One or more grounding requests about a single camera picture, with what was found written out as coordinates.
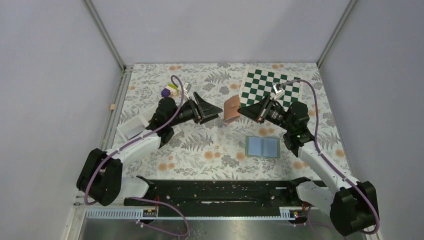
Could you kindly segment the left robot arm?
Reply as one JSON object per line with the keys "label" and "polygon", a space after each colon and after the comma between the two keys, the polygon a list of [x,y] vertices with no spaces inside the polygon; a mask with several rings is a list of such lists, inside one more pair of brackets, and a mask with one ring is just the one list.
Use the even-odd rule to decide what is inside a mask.
{"label": "left robot arm", "polygon": [[117,149],[93,149],[76,182],[86,199],[108,206],[119,198],[142,198],[149,190],[148,181],[141,177],[124,177],[123,171],[136,160],[160,149],[174,136],[174,126],[193,121],[204,124],[216,119],[223,109],[199,96],[182,100],[177,106],[171,97],[163,97],[157,105],[149,125],[138,136]]}

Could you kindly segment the brown leather wallet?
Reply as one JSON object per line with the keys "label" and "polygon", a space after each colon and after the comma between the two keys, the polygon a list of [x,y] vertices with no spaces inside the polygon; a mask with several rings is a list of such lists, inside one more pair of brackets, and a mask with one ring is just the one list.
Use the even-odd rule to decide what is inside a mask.
{"label": "brown leather wallet", "polygon": [[241,107],[239,95],[236,94],[224,102],[223,124],[229,125],[241,116],[238,109]]}

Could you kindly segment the green card holder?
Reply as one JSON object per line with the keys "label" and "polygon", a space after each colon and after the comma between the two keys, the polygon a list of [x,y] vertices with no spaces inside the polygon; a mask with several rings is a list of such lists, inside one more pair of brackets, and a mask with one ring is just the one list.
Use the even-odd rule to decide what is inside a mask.
{"label": "green card holder", "polygon": [[275,137],[246,136],[239,146],[248,157],[278,159],[281,155],[281,141]]}

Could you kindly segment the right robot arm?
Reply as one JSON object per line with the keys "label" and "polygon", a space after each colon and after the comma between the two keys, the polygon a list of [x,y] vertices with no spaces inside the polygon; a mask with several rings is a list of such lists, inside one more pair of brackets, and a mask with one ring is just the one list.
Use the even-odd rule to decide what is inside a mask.
{"label": "right robot arm", "polygon": [[286,132],[283,142],[297,158],[307,163],[319,176],[326,189],[308,179],[295,185],[297,197],[330,217],[335,229],[343,236],[356,232],[374,234],[380,226],[376,189],[369,181],[361,182],[345,173],[321,150],[318,139],[308,128],[309,110],[296,101],[285,110],[270,96],[253,105],[241,107],[238,112],[262,124],[268,121]]}

